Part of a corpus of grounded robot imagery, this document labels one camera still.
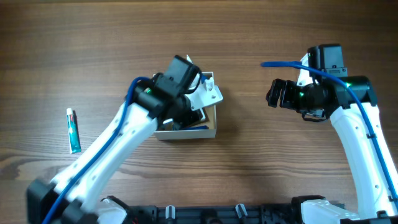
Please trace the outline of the blue disposable razor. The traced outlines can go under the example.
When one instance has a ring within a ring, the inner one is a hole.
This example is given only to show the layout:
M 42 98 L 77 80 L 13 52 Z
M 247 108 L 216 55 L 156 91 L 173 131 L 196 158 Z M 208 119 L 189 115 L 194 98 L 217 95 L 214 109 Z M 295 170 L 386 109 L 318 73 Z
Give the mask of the blue disposable razor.
M 184 128 L 183 130 L 206 130 L 209 129 L 207 125 L 201 125 L 201 126 L 194 126 L 194 127 L 189 127 L 189 128 Z

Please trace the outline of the white toothpaste tube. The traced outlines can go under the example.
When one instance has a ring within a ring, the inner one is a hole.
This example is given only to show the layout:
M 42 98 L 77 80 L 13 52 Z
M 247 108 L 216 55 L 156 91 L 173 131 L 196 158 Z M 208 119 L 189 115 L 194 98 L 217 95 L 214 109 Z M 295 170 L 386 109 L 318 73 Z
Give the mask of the white toothpaste tube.
M 189 61 L 190 63 L 192 63 L 192 64 L 193 64 L 193 61 L 192 61 L 192 59 L 189 57 L 189 55 L 188 55 L 188 54 L 186 54 L 186 59 L 187 59 L 187 61 Z

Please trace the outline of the teal small toothpaste tube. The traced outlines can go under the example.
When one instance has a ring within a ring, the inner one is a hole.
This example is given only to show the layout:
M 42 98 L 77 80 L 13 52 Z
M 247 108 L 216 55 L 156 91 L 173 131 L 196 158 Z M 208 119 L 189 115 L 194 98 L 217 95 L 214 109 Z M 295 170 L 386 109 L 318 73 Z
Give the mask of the teal small toothpaste tube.
M 76 116 L 71 108 L 67 108 L 68 138 L 70 143 L 70 154 L 81 152 L 80 139 Z

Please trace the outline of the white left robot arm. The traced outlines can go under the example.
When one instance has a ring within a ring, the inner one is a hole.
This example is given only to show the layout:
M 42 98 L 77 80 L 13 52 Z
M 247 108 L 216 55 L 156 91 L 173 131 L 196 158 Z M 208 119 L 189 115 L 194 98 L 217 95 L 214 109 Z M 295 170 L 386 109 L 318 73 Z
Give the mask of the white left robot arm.
M 27 189 L 29 223 L 126 223 L 128 210 L 114 200 L 99 200 L 120 165 L 180 107 L 205 107 L 210 88 L 200 84 L 176 97 L 150 80 L 135 80 L 113 122 L 75 162 L 49 183 L 33 181 Z

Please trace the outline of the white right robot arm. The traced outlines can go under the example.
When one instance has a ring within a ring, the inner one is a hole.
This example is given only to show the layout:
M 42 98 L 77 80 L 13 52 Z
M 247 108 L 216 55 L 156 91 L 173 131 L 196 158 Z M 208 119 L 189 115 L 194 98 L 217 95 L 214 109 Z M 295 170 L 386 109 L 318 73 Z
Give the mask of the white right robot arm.
M 366 77 L 335 77 L 299 85 L 275 79 L 269 106 L 331 122 L 345 150 L 358 211 L 333 205 L 320 195 L 292 199 L 295 223 L 397 223 L 397 170 L 381 129 L 377 98 Z

